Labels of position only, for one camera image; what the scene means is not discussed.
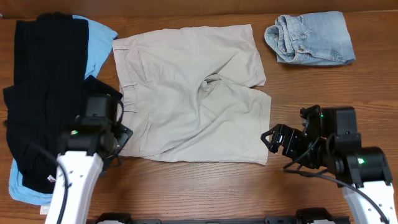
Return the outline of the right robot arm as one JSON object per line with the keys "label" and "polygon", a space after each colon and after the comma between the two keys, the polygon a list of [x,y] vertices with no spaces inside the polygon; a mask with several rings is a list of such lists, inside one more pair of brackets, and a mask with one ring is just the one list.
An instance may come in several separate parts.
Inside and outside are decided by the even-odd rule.
{"label": "right robot arm", "polygon": [[272,153],[291,162],[282,170],[334,182],[356,223],[397,223],[392,173],[379,147],[363,147],[353,107],[301,108],[303,130],[277,124],[261,135]]}

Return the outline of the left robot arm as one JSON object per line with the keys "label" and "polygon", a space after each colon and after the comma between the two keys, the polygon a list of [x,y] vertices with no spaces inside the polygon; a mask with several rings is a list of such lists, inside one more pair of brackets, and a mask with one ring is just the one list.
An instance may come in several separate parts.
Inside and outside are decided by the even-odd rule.
{"label": "left robot arm", "polygon": [[98,177],[133,132],[122,125],[121,100],[93,95],[58,139],[57,178],[46,223],[85,223]]}

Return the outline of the beige khaki shorts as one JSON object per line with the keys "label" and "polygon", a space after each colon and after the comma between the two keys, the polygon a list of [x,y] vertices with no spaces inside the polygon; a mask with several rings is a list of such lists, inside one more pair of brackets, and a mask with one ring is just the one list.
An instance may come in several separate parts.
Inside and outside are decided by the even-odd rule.
{"label": "beige khaki shorts", "polygon": [[271,98],[251,25],[162,29],[113,42],[133,135],[122,156],[265,164]]}

